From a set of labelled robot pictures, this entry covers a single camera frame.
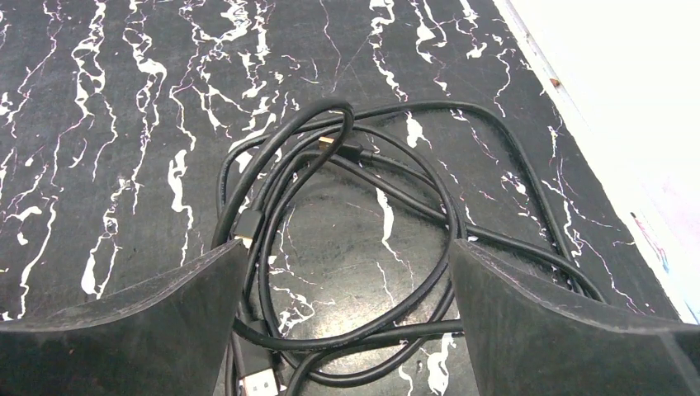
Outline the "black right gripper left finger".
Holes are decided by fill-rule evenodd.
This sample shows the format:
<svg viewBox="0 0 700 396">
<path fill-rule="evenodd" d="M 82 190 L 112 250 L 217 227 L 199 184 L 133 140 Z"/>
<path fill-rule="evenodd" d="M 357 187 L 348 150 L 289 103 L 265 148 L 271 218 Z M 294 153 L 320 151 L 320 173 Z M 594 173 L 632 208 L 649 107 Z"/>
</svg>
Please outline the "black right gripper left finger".
<svg viewBox="0 0 700 396">
<path fill-rule="evenodd" d="M 107 297 L 2 323 L 2 394 L 213 394 L 247 254 L 234 240 Z"/>
</svg>

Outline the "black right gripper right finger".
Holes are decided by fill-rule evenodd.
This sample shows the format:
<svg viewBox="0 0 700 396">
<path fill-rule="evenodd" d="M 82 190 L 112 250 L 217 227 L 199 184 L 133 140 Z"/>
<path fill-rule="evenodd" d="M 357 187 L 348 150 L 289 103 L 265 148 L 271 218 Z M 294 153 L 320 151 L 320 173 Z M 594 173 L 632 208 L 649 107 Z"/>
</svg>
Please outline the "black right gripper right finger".
<svg viewBox="0 0 700 396">
<path fill-rule="evenodd" d="M 586 298 L 464 239 L 449 264 L 480 394 L 698 394 L 698 326 Z"/>
</svg>

